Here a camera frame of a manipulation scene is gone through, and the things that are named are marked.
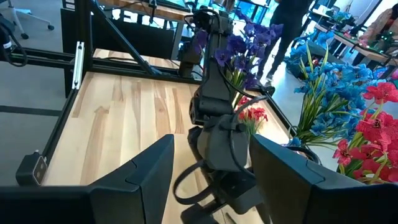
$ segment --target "wooden table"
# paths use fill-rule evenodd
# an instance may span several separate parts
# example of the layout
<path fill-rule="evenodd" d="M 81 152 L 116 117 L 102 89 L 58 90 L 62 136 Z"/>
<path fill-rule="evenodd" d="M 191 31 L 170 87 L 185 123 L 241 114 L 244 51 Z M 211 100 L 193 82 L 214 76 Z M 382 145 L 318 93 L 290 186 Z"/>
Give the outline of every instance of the wooden table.
<path fill-rule="evenodd" d="M 322 32 L 328 32 L 328 30 L 326 28 L 324 28 L 324 27 L 322 27 L 322 26 L 320 26 L 318 24 L 315 25 L 315 28 L 320 30 L 320 31 L 322 31 Z M 347 39 L 345 39 L 343 37 L 340 37 L 339 35 L 335 34 L 334 38 L 335 38 L 335 40 L 341 42 L 342 44 L 347 45 L 348 47 L 354 47 L 354 44 L 351 41 L 349 41 L 349 40 L 347 40 Z M 358 47 L 358 46 L 355 46 L 354 49 L 357 50 L 359 53 L 363 54 L 368 59 L 373 60 L 373 61 L 384 63 L 384 62 L 386 62 L 388 60 L 388 57 L 386 57 L 386 56 L 384 56 L 382 54 L 377 54 L 375 52 L 371 52 L 369 50 L 365 50 L 365 49 L 363 49 L 361 47 Z M 389 62 L 389 65 L 397 66 L 397 64 L 398 64 L 398 59 L 392 59 Z"/>
<path fill-rule="evenodd" d="M 126 6 L 124 9 L 132 12 L 150 16 L 152 8 L 149 7 L 148 3 L 140 2 L 139 0 L 98 0 L 100 4 L 107 4 L 111 6 Z M 178 55 L 178 45 L 181 41 L 182 30 L 184 25 L 184 16 L 191 14 L 190 12 L 184 12 L 176 9 L 171 9 L 165 6 L 157 6 L 155 10 L 155 17 L 165 19 L 167 21 L 177 22 L 177 29 L 175 30 L 172 59 L 176 59 Z"/>
<path fill-rule="evenodd" d="M 129 55 L 97 50 L 95 56 Z M 156 66 L 174 67 L 170 61 L 148 58 Z M 187 142 L 191 124 L 188 107 L 197 85 L 88 72 L 49 165 L 44 185 L 88 185 L 118 168 L 165 134 L 174 134 L 172 183 L 195 158 Z M 287 143 L 287 130 L 267 102 L 259 106 L 269 121 L 260 133 L 277 143 Z M 195 195 L 207 186 L 199 170 L 187 178 L 178 194 Z M 211 198 L 202 201 L 208 203 Z M 177 203 L 169 191 L 163 223 L 181 223 L 187 206 Z M 237 215 L 230 207 L 218 211 L 220 223 L 262 223 L 255 208 Z"/>

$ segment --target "floor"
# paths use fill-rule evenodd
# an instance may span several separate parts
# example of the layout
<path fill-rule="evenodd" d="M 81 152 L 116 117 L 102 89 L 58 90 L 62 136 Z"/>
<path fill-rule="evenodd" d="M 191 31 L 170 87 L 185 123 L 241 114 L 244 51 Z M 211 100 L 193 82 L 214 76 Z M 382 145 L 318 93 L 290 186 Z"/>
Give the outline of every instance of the floor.
<path fill-rule="evenodd" d="M 21 23 L 30 35 L 30 39 L 22 40 L 19 31 L 16 31 L 16 36 L 22 46 L 62 51 L 60 30 L 62 1 L 20 0 L 14 2 L 15 7 L 31 9 L 33 14 L 46 18 L 55 26 L 55 30 L 49 31 L 43 23 L 22 18 Z M 5 7 L 7 7 L 6 2 L 0 4 L 0 8 Z M 267 62 L 264 73 L 267 73 L 271 63 L 272 60 Z M 0 73 L 0 105 L 62 109 L 65 99 L 61 69 L 32 65 L 15 68 L 5 62 L 0 62 L 0 68 L 2 71 Z M 301 85 L 300 81 L 285 72 L 285 65 L 282 64 L 272 84 L 276 87 L 274 100 L 290 122 L 297 124 L 300 115 L 296 112 L 301 109 L 302 95 L 293 93 L 293 90 Z M 387 104 L 384 108 L 388 113 L 398 117 L 396 105 Z M 0 185 L 16 185 L 14 176 L 23 156 L 44 148 L 56 120 L 56 117 L 49 116 L 0 113 L 2 124 L 0 128 Z M 319 155 L 324 166 L 336 169 L 336 161 L 331 158 L 332 150 L 320 148 L 313 150 Z"/>

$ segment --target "table leg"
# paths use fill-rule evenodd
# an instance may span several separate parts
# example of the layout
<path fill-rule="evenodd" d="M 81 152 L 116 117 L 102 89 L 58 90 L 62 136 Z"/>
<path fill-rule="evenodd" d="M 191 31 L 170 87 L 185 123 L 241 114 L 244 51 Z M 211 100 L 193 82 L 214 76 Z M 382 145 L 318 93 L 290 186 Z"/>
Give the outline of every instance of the table leg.
<path fill-rule="evenodd" d="M 184 23 L 178 22 L 177 23 L 177 29 L 175 31 L 174 35 L 174 43 L 173 43 L 173 51 L 172 51 L 172 58 L 171 59 L 177 59 L 178 55 L 178 50 L 179 50 L 179 45 L 181 41 L 181 36 L 182 36 L 182 29 L 184 28 Z"/>

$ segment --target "chair leg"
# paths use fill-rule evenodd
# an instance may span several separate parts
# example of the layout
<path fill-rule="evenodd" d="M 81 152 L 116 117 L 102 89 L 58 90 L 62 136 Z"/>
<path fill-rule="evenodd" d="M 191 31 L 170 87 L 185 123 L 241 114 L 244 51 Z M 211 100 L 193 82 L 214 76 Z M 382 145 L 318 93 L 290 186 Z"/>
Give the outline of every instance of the chair leg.
<path fill-rule="evenodd" d="M 27 16 L 27 17 L 31 17 L 31 18 L 33 18 L 33 19 L 37 19 L 38 21 L 45 22 L 45 23 L 47 23 L 47 25 L 51 25 L 51 22 L 50 22 L 50 21 L 47 21 L 47 20 L 42 19 L 42 18 L 39 18 L 39 17 L 37 17 L 37 16 L 33 16 L 33 15 L 30 15 L 30 14 L 25 14 L 25 13 L 19 12 L 19 11 L 16 11 L 16 12 L 17 12 L 18 14 L 23 14 L 23 15 L 25 15 L 25 16 Z"/>
<path fill-rule="evenodd" d="M 19 18 L 18 18 L 18 16 L 17 16 L 17 11 L 15 10 L 15 8 L 12 8 L 12 9 L 11 9 L 11 13 L 12 13 L 12 17 L 14 18 L 14 22 L 15 22 L 15 24 L 18 26 L 18 28 L 19 28 L 21 34 L 22 34 L 22 35 L 26 35 L 26 34 L 25 34 L 25 31 L 24 31 L 24 28 L 22 28 L 21 22 L 19 22 Z"/>

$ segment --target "black clamp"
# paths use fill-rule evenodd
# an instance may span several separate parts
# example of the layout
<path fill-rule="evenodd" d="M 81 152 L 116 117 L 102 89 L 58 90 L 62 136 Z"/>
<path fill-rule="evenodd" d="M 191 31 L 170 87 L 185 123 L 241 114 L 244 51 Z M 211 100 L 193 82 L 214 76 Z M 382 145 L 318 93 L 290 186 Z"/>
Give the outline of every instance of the black clamp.
<path fill-rule="evenodd" d="M 152 8 L 152 13 L 149 18 L 149 24 L 152 24 L 154 22 L 155 10 L 157 8 L 156 0 L 150 0 L 148 6 Z"/>

